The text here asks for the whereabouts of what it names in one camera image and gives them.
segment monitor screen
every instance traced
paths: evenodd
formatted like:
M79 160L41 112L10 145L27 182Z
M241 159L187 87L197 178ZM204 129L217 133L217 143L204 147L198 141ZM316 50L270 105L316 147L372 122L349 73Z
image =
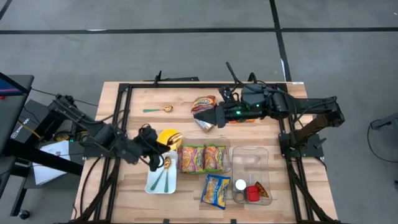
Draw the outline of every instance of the monitor screen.
M17 96L24 94L23 91L18 89L17 86L14 86L13 84L9 83L6 80L7 78L4 77L5 75L3 74L0 76L0 96Z

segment white bottle cap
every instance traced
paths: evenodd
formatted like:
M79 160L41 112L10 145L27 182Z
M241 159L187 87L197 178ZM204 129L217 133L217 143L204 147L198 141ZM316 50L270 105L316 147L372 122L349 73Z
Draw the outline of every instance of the white bottle cap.
M235 187L238 190L244 190L246 188L246 182L242 179L239 179L235 182Z

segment teal spoon handle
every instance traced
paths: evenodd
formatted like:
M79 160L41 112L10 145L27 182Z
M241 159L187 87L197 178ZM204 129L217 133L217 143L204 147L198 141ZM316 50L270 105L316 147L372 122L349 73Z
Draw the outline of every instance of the teal spoon handle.
M164 186L164 192L169 192L169 172L166 171L166 185Z
M162 177L163 171L162 173L159 175L159 177L157 178L157 180L155 181L155 183L150 187L150 190L155 190L157 183L159 182L160 178Z
M144 113L147 113L147 112L153 112L153 111L160 111L160 109L143 109L142 111Z

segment wooden table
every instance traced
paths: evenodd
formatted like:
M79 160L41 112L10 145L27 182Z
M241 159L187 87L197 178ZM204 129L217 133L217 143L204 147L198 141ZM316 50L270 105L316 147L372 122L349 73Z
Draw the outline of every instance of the wooden table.
M96 119L113 114L119 82L104 83ZM287 83L288 91L296 98L306 98L303 83ZM149 123L158 134L166 128L179 130L186 138L219 138L231 141L231 150L235 146L262 146L269 151L269 179L273 202L268 206L242 205L232 199L231 188L227 194L226 209L200 203L206 175L178 174L177 189L171 195L147 194L144 191L148 167L141 161L137 165L122 161L118 187L114 201L112 223L162 223L170 219L171 223L229 223L237 219L238 223L294 223L294 209L289 187L285 159L280 154L278 142L279 123L266 118L254 123L227 124L222 129L215 128L204 133L194 122L190 110L193 101L199 96L215 95L222 98L217 89L211 88L136 88L131 98L131 112L128 119L128 135L133 138L137 130ZM160 108L172 105L172 113L143 113L144 108ZM310 115L303 116L302 123L311 121ZM85 161L81 182L76 196L75 206L79 211L80 193L83 181L95 158ZM89 176L83 204L86 208L98 191L104 159L101 159ZM308 188L319 206L332 218L337 218L330 192L328 177L324 166L313 158L303 159ZM301 194L300 206L303 218L306 218ZM105 217L107 195L104 197L101 217Z

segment clear plastic tray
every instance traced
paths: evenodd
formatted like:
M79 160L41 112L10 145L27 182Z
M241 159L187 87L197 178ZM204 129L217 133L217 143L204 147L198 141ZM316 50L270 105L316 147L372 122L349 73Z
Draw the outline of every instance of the clear plastic tray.
M269 188L268 156L268 150L263 147L237 146L233 149L232 191L236 203L271 204L272 195ZM258 181L269 197L260 195L260 200L257 202L247 201L245 190L238 190L235 186L235 182L239 179L244 180L247 187L253 186Z
M177 149L177 153L178 153L178 167L177 170L179 172L181 171L181 162L182 162L182 158L181 158L181 152L182 152L182 147L184 145L197 145L197 146L209 146L209 145L218 145L218 146L226 146L225 148L225 152L224 152L224 158L223 158L223 171L221 172L204 172L204 173L208 173L208 174L223 174L223 173L227 173L231 170L232 168L232 164L231 164L231 159L229 156L229 150L230 150L230 143L229 140L227 138L218 138L218 139L187 139L187 138L183 138L182 139L182 143L181 146Z

